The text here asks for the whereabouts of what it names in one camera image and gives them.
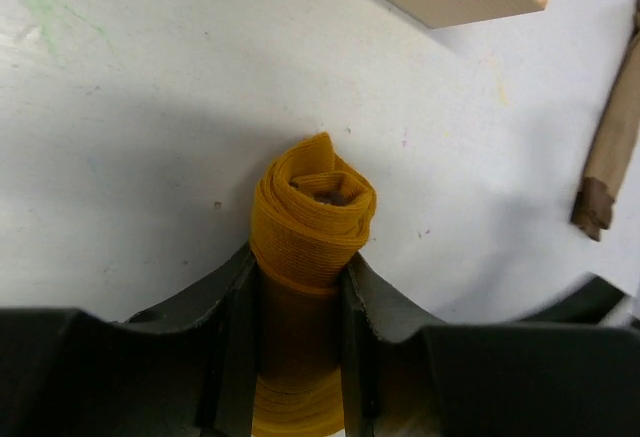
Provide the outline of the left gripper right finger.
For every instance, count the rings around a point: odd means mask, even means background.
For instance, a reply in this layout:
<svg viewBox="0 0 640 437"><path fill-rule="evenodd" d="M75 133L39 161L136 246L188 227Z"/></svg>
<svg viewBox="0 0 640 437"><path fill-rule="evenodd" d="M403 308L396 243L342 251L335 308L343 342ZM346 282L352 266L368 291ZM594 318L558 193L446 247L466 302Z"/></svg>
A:
<svg viewBox="0 0 640 437"><path fill-rule="evenodd" d="M597 325L442 321L362 259L341 276L349 436L635 436L639 313Z"/></svg>

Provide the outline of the brown sock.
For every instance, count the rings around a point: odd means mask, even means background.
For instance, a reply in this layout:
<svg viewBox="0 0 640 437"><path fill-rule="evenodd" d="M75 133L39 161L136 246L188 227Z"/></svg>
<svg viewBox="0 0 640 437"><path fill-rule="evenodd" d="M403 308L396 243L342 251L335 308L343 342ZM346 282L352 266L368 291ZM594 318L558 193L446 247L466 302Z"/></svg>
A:
<svg viewBox="0 0 640 437"><path fill-rule="evenodd" d="M613 208L639 135L639 10L634 28L587 155L571 223L598 242Z"/></svg>

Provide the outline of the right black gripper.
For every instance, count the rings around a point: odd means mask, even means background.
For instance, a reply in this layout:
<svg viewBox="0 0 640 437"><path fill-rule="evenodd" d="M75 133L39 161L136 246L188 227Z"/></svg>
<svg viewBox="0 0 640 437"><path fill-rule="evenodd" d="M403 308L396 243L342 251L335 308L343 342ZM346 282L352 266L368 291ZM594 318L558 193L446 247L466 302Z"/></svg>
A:
<svg viewBox="0 0 640 437"><path fill-rule="evenodd" d="M577 288L547 307L523 316L520 322L597 325L625 300L625 292L590 274Z"/></svg>

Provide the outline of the mustard yellow sock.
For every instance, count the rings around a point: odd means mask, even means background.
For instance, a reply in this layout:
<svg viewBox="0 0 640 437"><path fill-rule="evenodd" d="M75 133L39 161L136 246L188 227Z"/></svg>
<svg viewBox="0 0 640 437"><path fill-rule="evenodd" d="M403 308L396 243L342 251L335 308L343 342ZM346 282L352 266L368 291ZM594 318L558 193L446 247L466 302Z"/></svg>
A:
<svg viewBox="0 0 640 437"><path fill-rule="evenodd" d="M320 133L258 182L249 244L259 269L255 436L344 427L340 273L368 242L377 197Z"/></svg>

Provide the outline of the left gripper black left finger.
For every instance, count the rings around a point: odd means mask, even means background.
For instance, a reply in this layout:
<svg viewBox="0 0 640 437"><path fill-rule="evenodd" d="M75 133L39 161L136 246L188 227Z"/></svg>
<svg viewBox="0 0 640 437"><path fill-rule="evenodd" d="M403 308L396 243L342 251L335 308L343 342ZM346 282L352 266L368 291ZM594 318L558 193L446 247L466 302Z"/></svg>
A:
<svg viewBox="0 0 640 437"><path fill-rule="evenodd" d="M5 436L247 436L256 387L248 247L123 322L1 312Z"/></svg>

